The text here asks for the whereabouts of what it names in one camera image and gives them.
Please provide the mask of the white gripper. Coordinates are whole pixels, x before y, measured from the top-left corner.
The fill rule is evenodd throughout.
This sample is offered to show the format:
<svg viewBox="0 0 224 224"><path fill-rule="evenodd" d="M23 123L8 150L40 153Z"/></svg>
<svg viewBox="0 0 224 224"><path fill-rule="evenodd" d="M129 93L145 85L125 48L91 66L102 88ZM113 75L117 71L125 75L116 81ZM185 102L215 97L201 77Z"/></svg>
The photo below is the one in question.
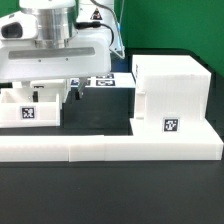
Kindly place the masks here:
<svg viewBox="0 0 224 224"><path fill-rule="evenodd" d="M0 41L0 81L68 79L107 74L111 70L108 41L101 35L81 35L58 49L37 48L32 40ZM79 78L75 92L80 100L86 78ZM38 102L39 84L33 84L33 102Z"/></svg>

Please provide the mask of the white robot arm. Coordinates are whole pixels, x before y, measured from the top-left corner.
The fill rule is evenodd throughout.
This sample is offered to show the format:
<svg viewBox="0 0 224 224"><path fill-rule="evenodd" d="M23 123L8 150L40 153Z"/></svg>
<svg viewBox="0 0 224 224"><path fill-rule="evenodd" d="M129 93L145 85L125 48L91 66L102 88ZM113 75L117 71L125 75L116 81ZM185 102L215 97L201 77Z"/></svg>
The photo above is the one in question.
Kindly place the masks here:
<svg viewBox="0 0 224 224"><path fill-rule="evenodd" d="M0 83L85 82L125 57L114 0L19 0L0 17Z"/></svg>

